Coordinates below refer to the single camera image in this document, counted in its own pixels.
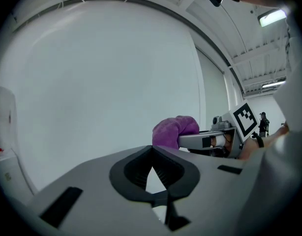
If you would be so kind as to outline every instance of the black slot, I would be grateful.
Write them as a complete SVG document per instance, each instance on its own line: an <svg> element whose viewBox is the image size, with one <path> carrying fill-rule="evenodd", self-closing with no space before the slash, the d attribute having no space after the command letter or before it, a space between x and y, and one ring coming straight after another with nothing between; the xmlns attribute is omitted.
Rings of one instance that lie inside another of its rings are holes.
<svg viewBox="0 0 302 236"><path fill-rule="evenodd" d="M218 167L219 170L222 170L222 171L227 171L227 172L230 172L230 173L234 173L234 174L240 174L242 172L243 169L240 169L240 168L235 168L235 167L231 167L231 166L226 166L226 165L220 165Z"/></svg>
<svg viewBox="0 0 302 236"><path fill-rule="evenodd" d="M40 218L57 228L72 206L76 203L82 192L83 190L77 187L67 188L64 193L62 193L53 204L40 215Z"/></svg>

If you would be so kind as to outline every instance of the white wall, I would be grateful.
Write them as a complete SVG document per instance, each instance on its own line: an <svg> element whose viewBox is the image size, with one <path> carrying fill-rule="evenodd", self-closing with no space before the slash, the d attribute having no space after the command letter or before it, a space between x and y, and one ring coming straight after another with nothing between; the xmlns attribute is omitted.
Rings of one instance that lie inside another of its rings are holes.
<svg viewBox="0 0 302 236"><path fill-rule="evenodd" d="M285 117L272 95L250 98L248 103L256 115L261 112L266 113L267 119L270 121L269 134L276 132L281 124L285 122Z"/></svg>
<svg viewBox="0 0 302 236"><path fill-rule="evenodd" d="M151 144L164 118L205 126L201 78L182 23L116 1L45 14L0 63L0 86L16 98L18 154L37 190L81 162Z"/></svg>
<svg viewBox="0 0 302 236"><path fill-rule="evenodd" d="M197 51L206 95L206 130L211 129L212 119L229 110L227 90L223 73L200 51Z"/></svg>

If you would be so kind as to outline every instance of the purple cloth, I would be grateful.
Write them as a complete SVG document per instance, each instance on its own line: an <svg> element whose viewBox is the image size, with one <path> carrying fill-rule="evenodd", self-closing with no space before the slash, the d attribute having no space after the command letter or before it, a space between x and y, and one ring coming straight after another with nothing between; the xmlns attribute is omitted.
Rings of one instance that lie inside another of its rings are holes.
<svg viewBox="0 0 302 236"><path fill-rule="evenodd" d="M178 136L189 134L199 134L199 125L193 117L167 118L154 127L152 145L179 149Z"/></svg>

